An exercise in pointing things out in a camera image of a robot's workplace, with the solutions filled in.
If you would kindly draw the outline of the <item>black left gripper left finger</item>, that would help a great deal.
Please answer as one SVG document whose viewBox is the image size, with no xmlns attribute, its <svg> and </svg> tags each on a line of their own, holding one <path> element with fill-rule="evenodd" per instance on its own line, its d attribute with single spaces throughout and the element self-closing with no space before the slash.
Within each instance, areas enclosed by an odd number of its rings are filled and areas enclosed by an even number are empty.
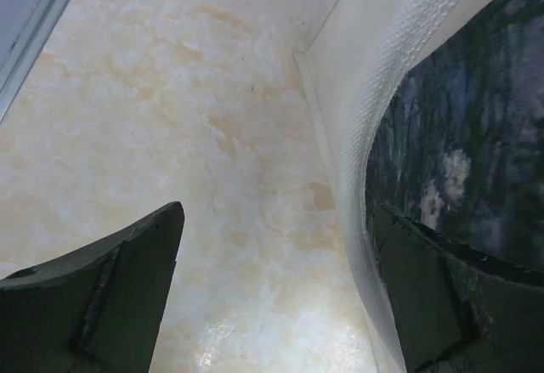
<svg viewBox="0 0 544 373">
<path fill-rule="evenodd" d="M 3 372 L 147 372 L 176 267 L 174 201 L 1 281 Z"/>
</svg>

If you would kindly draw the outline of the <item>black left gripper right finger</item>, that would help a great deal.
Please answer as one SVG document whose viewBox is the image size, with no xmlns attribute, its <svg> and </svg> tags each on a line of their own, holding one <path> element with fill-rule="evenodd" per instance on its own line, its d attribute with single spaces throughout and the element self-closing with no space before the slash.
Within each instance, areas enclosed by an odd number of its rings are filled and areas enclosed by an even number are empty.
<svg viewBox="0 0 544 373">
<path fill-rule="evenodd" d="M 543 273 L 439 234 L 389 205 L 372 216 L 409 372 L 541 372 Z"/>
</svg>

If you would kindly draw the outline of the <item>cream canvas tote bag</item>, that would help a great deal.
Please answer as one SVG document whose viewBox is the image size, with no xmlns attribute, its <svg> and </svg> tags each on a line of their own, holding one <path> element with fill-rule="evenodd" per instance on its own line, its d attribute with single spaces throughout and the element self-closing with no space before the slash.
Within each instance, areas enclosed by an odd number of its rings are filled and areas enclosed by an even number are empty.
<svg viewBox="0 0 544 373">
<path fill-rule="evenodd" d="M 543 273 L 543 0 L 325 0 L 295 58 L 377 369 L 409 372 L 378 206 Z"/>
</svg>

